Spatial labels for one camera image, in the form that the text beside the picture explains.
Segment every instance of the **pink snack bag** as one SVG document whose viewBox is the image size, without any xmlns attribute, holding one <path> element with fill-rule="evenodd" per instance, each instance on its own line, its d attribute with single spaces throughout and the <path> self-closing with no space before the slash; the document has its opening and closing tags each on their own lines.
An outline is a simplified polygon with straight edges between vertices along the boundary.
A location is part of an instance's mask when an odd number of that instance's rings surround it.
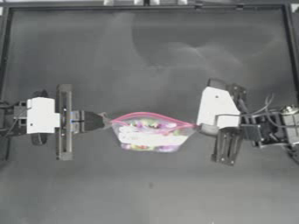
<svg viewBox="0 0 299 224">
<path fill-rule="evenodd" d="M 195 132 L 195 124 L 149 112 L 135 112 L 111 121 L 121 148 L 131 151 L 177 151 Z"/>
</svg>

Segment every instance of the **dark gray backdrop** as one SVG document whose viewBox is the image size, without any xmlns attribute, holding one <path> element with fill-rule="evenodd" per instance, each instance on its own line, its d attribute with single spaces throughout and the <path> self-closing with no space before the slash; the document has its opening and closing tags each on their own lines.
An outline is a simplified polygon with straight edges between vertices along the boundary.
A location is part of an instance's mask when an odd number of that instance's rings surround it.
<svg viewBox="0 0 299 224">
<path fill-rule="evenodd" d="M 209 77 L 248 89 L 252 109 L 273 92 L 295 102 L 279 11 L 17 11 L 5 99 L 73 85 L 73 107 L 112 117 L 152 111 L 195 122 Z M 112 130 L 76 136 L 74 160 L 54 139 L 13 140 L 0 172 L 0 223 L 296 223 L 299 167 L 277 147 L 244 143 L 233 168 L 213 164 L 213 139 L 173 154 L 123 151 Z"/>
</svg>

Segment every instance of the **wire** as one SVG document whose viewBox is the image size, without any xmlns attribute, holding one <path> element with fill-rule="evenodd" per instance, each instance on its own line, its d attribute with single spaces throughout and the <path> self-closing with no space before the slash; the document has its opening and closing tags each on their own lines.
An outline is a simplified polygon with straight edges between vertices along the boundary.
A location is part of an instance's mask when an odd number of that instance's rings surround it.
<svg viewBox="0 0 299 224">
<path fill-rule="evenodd" d="M 8 137 L 8 136 L 9 136 L 9 133 L 10 133 L 10 131 L 12 131 L 13 128 L 14 128 L 14 125 L 16 125 L 18 119 L 20 119 L 20 116 L 21 116 L 22 113 L 24 113 L 25 111 L 28 111 L 29 109 L 30 109 L 30 108 L 25 108 L 25 109 L 18 113 L 17 117 L 16 117 L 14 120 L 13 120 L 13 124 L 10 125 L 10 128 L 8 129 L 8 131 L 6 131 L 5 134 L 4 134 L 4 137 Z"/>
<path fill-rule="evenodd" d="M 275 95 L 271 94 L 271 98 L 269 98 L 269 101 L 265 103 L 265 106 L 264 106 L 261 109 L 259 109 L 257 111 L 255 111 L 255 112 L 252 113 L 252 115 L 259 114 L 259 113 L 261 113 L 265 109 L 268 109 L 269 105 L 272 104 L 273 99 L 275 99 Z"/>
</svg>

